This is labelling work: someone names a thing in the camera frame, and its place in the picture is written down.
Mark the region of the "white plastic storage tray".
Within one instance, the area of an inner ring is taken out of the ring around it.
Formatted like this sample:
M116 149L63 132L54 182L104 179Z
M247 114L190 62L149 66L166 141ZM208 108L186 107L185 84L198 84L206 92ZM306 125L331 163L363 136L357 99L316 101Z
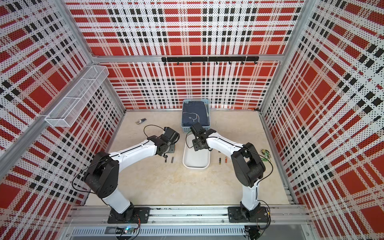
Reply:
M195 151L194 148L189 148L192 145L192 139L188 138L183 155L183 165L188 169L206 169L211 162L211 152L207 149Z

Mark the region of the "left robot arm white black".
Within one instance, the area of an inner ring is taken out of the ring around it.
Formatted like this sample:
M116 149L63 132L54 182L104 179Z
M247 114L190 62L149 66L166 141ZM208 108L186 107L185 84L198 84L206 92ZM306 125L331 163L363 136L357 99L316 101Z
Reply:
M84 182L111 210L108 224L140 225L148 222L150 208L138 208L127 199L119 187L119 177L128 173L127 168L141 160L161 156L166 158L171 146L180 139L180 134L164 127L161 135L152 135L143 142L127 149L106 153L100 151L85 170Z

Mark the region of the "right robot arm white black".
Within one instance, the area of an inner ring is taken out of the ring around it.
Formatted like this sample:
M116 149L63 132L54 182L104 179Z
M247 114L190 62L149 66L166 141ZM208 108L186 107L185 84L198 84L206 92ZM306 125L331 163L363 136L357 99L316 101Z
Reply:
M260 182L264 179L266 166L253 144L238 144L221 136L213 129L206 130L196 123L190 127L195 139L192 147L199 150L217 150L232 160L234 172L242 184L242 199L239 207L229 207L231 223L268 223L269 210L259 200Z

